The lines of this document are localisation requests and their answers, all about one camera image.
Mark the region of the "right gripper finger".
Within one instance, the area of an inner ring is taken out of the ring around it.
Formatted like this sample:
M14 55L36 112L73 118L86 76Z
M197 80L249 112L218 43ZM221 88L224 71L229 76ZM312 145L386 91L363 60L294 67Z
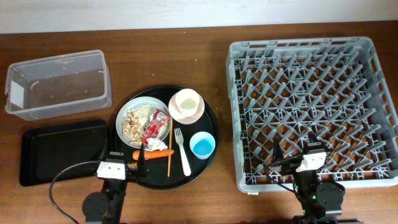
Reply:
M274 137L273 142L274 142L274 148L272 152L272 165L276 166L278 162L284 159L284 156L282 153L282 149L280 147L279 140L276 137Z
M313 132L308 133L309 143L307 144L307 152L331 152L331 150L322 143Z

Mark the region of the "white napkin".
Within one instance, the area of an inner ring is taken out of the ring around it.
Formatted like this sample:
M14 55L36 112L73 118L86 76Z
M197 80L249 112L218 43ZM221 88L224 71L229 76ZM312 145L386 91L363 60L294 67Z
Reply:
M147 151L162 151L168 146L159 138L147 138Z

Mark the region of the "rice and nut scraps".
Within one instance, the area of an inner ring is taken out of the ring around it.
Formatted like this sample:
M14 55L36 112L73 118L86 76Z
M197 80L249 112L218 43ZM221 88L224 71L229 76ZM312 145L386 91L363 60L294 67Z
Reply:
M142 143L141 139L155 111L156 108L150 104L126 110L123 116L122 134L128 137L129 144Z

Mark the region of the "white plastic fork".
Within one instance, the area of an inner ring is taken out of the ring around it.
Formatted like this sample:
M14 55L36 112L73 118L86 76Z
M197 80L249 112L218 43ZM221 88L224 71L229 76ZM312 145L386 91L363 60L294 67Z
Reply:
M183 146L183 135L182 132L180 130L180 128L175 128L174 129L174 134L175 134L175 141L179 146L180 149L180 157L181 157L181 162L182 162L182 169L183 169L183 173L185 176L190 176L191 175L191 168L190 168L190 164L188 162L186 153L185 153L185 149Z

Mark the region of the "grey plate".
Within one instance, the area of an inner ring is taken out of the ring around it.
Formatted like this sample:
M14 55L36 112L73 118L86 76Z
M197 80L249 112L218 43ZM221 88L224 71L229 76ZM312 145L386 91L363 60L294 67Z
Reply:
M116 116L116 132L122 142L130 147L140 148L145 130L157 110L161 110L169 117L156 136L159 140L164 140L169 135L171 125L168 107L157 98L140 96L125 103Z

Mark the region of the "red sauce packet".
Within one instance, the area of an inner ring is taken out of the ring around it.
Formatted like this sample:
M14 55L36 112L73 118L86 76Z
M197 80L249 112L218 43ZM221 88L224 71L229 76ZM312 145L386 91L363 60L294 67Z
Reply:
M157 109L153 115L152 120L146 127L144 135L142 137L142 142L147 144L149 138L156 138L159 134L160 128L170 119L162 110Z

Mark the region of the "wooden chopstick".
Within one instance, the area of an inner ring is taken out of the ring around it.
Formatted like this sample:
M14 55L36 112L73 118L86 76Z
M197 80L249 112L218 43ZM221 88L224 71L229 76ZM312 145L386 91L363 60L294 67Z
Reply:
M169 132L169 149L172 149L172 135L173 135L173 118L170 117L170 132ZM167 163L167 178L170 177L170 168L171 168L171 154L168 156Z

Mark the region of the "blue cup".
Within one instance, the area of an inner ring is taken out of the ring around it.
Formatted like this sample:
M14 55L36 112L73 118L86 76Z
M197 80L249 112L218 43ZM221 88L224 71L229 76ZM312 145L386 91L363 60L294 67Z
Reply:
M190 138L189 146L198 159L204 160L208 159L215 150L216 141L210 133L200 131Z

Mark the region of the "pink bowl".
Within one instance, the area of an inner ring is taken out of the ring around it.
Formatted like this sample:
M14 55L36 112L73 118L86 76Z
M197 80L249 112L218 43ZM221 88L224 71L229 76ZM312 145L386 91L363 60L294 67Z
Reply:
M197 122L201 118L205 110L205 102L203 98L200 97L200 102L197 108L197 112L193 116L186 117L183 114L181 114L180 110L178 109L178 106L175 101L176 96L177 94L175 93L171 97L168 107L170 116L173 118L173 120L179 122L180 124L193 124Z

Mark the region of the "white cup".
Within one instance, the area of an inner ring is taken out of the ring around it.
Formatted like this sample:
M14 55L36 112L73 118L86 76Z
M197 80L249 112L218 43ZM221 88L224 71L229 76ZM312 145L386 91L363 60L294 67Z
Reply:
M190 117L197 112L200 96L195 90L186 88L177 93L175 102L181 114Z

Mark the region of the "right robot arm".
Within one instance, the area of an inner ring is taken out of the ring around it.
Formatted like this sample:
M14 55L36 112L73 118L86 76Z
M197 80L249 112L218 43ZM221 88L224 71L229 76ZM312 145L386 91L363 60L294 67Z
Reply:
M293 177L292 191L303 209L302 215L293 217L293 223L338 223L345 188L335 181L318 179L317 171L325 165L331 150L312 132L308 138L302 152L288 158L283 157L279 140L274 138L271 166L279 166L282 175Z

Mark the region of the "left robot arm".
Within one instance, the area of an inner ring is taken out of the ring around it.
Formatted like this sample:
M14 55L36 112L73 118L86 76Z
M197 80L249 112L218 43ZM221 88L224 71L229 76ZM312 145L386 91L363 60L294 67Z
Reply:
M101 191L89 194L83 201L85 223L119 223L127 184L137 183L146 176L144 146L139 149L134 167L127 164L124 154L110 151L99 161L95 176L103 180Z

